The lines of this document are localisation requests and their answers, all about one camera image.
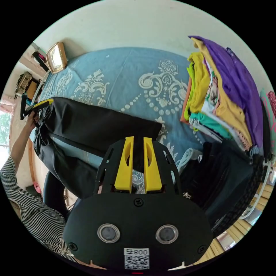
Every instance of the qr code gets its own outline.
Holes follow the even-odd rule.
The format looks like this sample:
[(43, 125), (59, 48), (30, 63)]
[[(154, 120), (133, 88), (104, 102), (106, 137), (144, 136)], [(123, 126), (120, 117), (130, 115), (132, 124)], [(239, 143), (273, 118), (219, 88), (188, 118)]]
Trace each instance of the qr code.
[(149, 256), (125, 256), (124, 267), (125, 269), (149, 269), (150, 267)]
[(149, 269), (149, 253), (148, 248), (124, 248), (125, 269)]

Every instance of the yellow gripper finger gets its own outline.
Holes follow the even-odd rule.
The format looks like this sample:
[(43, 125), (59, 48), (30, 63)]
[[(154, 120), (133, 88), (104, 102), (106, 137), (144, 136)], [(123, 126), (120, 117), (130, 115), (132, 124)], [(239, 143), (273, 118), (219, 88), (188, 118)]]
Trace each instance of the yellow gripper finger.
[(114, 185), (116, 190), (129, 191), (130, 193), (132, 188), (133, 144), (134, 137), (126, 137)]
[(152, 139), (147, 137), (144, 137), (144, 181), (145, 193), (160, 191), (162, 188)]

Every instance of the purple shirt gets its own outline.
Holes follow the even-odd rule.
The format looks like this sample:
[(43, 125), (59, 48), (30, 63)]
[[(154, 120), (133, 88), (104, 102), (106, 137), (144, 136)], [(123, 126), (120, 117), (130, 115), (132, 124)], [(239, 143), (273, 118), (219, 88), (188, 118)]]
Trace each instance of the purple shirt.
[(245, 65), (230, 48), (224, 49), (215, 42), (199, 37), (207, 47), (222, 78), (222, 87), (229, 99), (244, 112), (245, 121), (253, 145), (262, 147), (263, 115), (260, 96), (256, 84)]

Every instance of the yellow shirt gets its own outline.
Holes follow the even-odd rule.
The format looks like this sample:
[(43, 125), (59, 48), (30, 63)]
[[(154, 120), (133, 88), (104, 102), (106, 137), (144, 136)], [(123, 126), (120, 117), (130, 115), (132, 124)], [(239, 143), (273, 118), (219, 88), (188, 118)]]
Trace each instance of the yellow shirt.
[(185, 111), (184, 111), (184, 118), (185, 118), (186, 121), (189, 121), (189, 118), (190, 118), (188, 110), (189, 110), (189, 107), (190, 107), (191, 100), (193, 98), (193, 92), (195, 90), (195, 82), (196, 82), (195, 81), (195, 71), (193, 69), (193, 64), (194, 63), (191, 62), (189, 68), (187, 68), (189, 76), (192, 79), (192, 85), (191, 85), (190, 95), (189, 95), (189, 98), (188, 98), (188, 101), (187, 101), (187, 104), (186, 104), (186, 107), (185, 107)]
[(210, 84), (210, 75), (206, 66), (203, 64), (203, 54), (201, 52), (191, 53), (188, 61), (195, 64), (195, 88), (190, 102), (190, 111), (192, 113), (201, 112), (208, 87)]
[(221, 75), (219, 74), (216, 65), (214, 64), (214, 61), (210, 56), (207, 47), (201, 40), (198, 40), (193, 37), (191, 38), (191, 40), (194, 42), (195, 48), (199, 48), (201, 53), (204, 55), (205, 59), (207, 60), (211, 68), (214, 70), (214, 73), (218, 78), (218, 91), (220, 94), (221, 102), (216, 110), (216, 115), (223, 121), (228, 123), (230, 126), (233, 126), (237, 130), (239, 130), (248, 140), (249, 144), (252, 145), (251, 136), (245, 123), (244, 112), (239, 106), (237, 106), (228, 98), (225, 91), (223, 90)]

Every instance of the bed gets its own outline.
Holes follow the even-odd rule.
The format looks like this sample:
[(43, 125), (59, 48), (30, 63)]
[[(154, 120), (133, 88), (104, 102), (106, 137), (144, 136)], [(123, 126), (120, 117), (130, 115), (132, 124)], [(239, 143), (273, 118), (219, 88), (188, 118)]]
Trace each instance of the bed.
[[(122, 47), (89, 52), (70, 60), (60, 73), (50, 74), (40, 101), (65, 97), (160, 122), (158, 140), (178, 165), (188, 148), (201, 150), (205, 141), (213, 141), (179, 121), (189, 79), (187, 67), (186, 57), (161, 50)], [(101, 163), (98, 156), (52, 139), (66, 155), (96, 168)], [(142, 173), (133, 171), (133, 185), (137, 193), (144, 192)]]

